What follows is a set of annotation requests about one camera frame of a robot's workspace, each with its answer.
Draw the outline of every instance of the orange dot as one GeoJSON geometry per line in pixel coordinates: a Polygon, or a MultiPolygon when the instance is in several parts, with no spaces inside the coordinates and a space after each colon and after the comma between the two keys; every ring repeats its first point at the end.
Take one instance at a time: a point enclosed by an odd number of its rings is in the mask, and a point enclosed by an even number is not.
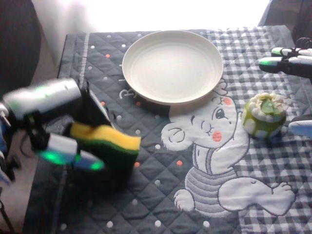
{"type": "Polygon", "coordinates": [[[179,160],[178,162],[176,162],[176,164],[180,167],[180,166],[182,166],[183,162],[181,160],[179,160]]]}
{"type": "Polygon", "coordinates": [[[213,140],[214,141],[218,142],[218,141],[221,141],[221,139],[222,139],[221,132],[216,131],[216,132],[213,133],[213,140]]]}
{"type": "Polygon", "coordinates": [[[231,104],[231,99],[229,99],[228,97],[225,97],[223,101],[224,101],[224,103],[225,103],[226,105],[230,106],[230,104],[231,104]]]}

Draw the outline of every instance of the gray quilted fabric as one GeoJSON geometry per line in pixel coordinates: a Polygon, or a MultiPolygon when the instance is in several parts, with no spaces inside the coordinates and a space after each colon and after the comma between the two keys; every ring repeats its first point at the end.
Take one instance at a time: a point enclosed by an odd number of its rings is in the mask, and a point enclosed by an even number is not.
{"type": "MultiPolygon", "coordinates": [[[[287,123],[295,116],[311,113],[309,80],[266,74],[257,66],[260,58],[270,56],[272,48],[293,46],[284,26],[191,31],[208,38],[220,50],[227,95],[237,111],[242,111],[255,94],[277,91],[293,100],[287,123]]],[[[59,77],[71,77],[79,83],[89,81],[99,100],[117,116],[116,125],[127,134],[142,136],[142,143],[130,178],[64,168],[62,179],[58,177],[58,196],[53,196],[52,233],[311,233],[311,141],[293,136],[286,127],[272,141],[251,139],[247,154],[234,166],[236,175],[233,171],[229,175],[255,178],[272,188],[287,182],[295,201],[286,214],[276,216],[257,205],[243,211],[227,211],[222,217],[177,209],[174,195],[185,189],[186,174],[193,166],[193,146],[176,152],[163,145],[161,131],[170,123],[169,107],[137,96],[121,69],[124,53],[148,33],[67,36],[59,77]]],[[[67,120],[55,123],[50,131],[61,133],[64,121],[67,120]]]]}

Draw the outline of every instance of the bear ear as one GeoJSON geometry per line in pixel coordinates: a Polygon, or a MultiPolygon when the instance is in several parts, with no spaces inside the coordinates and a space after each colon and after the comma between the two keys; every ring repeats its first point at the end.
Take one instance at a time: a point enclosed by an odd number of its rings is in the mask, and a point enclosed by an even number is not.
{"type": "Polygon", "coordinates": [[[162,129],[161,140],[172,151],[185,150],[193,143],[189,134],[176,123],[169,123],[162,129]]]}
{"type": "Polygon", "coordinates": [[[224,81],[224,79],[221,79],[219,84],[214,88],[214,91],[221,96],[225,96],[228,94],[228,91],[225,90],[226,86],[227,83],[224,81]]]}

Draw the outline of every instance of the cupcake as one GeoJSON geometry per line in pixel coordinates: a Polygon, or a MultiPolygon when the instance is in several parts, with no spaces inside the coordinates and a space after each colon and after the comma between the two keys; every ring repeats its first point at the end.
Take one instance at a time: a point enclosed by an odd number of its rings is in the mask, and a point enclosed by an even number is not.
{"type": "Polygon", "coordinates": [[[286,121],[288,106],[289,98],[278,94],[257,94],[244,107],[243,127],[252,137],[273,137],[286,121]]]}

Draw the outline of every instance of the plate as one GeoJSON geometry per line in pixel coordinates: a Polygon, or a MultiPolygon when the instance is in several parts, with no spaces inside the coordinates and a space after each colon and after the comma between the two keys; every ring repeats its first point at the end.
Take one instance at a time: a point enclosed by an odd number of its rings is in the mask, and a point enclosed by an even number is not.
{"type": "Polygon", "coordinates": [[[223,72],[218,49],[186,31],[160,31],[136,41],[122,61],[126,81],[158,104],[195,101],[216,87],[223,72]]]}

